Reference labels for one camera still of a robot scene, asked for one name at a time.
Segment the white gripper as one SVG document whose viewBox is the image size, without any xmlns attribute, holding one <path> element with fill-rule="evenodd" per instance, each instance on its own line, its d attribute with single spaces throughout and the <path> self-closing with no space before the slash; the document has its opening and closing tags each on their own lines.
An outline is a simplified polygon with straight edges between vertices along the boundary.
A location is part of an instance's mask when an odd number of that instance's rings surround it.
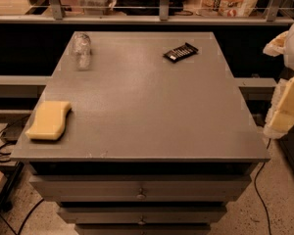
<svg viewBox="0 0 294 235">
<path fill-rule="evenodd" d="M 268 43 L 263 53 L 272 57 L 283 55 L 288 32 L 284 31 Z M 281 79 L 275 86 L 268 110 L 264 134 L 267 138 L 279 139 L 294 126 L 294 76 Z"/>
</svg>

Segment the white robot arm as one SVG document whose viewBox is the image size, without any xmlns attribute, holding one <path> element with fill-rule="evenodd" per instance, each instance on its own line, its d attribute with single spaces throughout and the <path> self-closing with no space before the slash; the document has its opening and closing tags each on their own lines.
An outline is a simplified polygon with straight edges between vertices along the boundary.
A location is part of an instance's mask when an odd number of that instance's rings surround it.
<svg viewBox="0 0 294 235">
<path fill-rule="evenodd" d="M 266 45 L 263 53 L 269 56 L 283 56 L 284 65 L 294 71 L 294 23 L 287 31 L 280 33 Z M 294 126 L 294 76 L 281 78 L 271 98 L 266 116 L 264 134 L 279 139 Z"/>
</svg>

